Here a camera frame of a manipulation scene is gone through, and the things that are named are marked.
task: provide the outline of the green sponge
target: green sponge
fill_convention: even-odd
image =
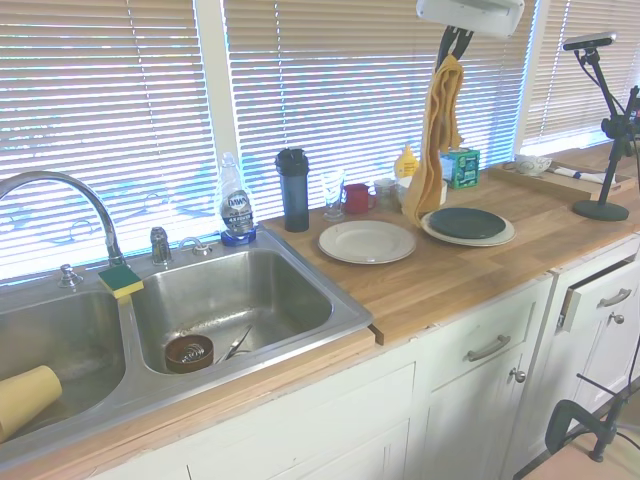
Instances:
[[[118,265],[99,272],[100,280],[113,292],[116,299],[131,295],[144,288],[140,277],[126,265]]]

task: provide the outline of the cabinet knob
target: cabinet knob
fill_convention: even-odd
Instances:
[[[609,321],[611,320],[616,322],[618,325],[622,325],[624,323],[624,315],[616,315],[615,313],[612,313],[609,315]]]
[[[514,377],[516,382],[518,383],[524,383],[525,380],[527,379],[527,374],[524,373],[522,370],[518,370],[515,367],[512,368],[511,371],[509,372],[509,376]]]

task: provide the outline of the black water bottle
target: black water bottle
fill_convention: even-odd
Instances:
[[[307,175],[309,159],[301,148],[285,148],[276,156],[284,205],[284,228],[288,232],[309,230]]]

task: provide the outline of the small bowl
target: small bowl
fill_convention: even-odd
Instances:
[[[520,155],[514,157],[513,167],[518,173],[530,177],[539,177],[547,168],[551,166],[552,159],[549,157],[537,157],[535,155]]]
[[[182,355],[189,345],[199,345],[204,355],[197,360],[183,362]],[[174,373],[191,373],[208,367],[213,363],[213,342],[204,335],[186,335],[171,340],[164,349],[167,368]]]

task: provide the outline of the black stand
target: black stand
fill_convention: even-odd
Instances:
[[[580,61],[580,64],[584,66],[584,63],[588,63],[593,67],[593,71],[596,74],[600,89],[604,95],[604,99],[611,112],[611,118],[605,118],[602,121],[602,131],[607,138],[613,140],[613,147],[611,148],[611,154],[609,155],[609,166],[607,167],[607,173],[605,175],[602,190],[600,192],[600,198],[598,201],[594,200],[581,200],[573,205],[573,211],[583,217],[592,218],[594,220],[602,220],[607,222],[619,222],[626,220],[629,217],[629,210],[620,205],[613,203],[607,203],[607,197],[609,196],[609,190],[611,189],[611,183],[613,182],[614,174],[616,173],[616,167],[618,162],[622,158],[622,154],[628,146],[629,134],[633,134],[633,125],[631,123],[631,110],[635,104],[640,89],[637,86],[631,89],[629,95],[629,101],[627,103],[627,109],[622,115],[618,114],[615,103],[613,102],[613,95],[609,91],[607,82],[604,79],[604,74],[600,68],[600,55],[595,48],[586,49],[584,57],[580,58],[576,52],[576,56]]]

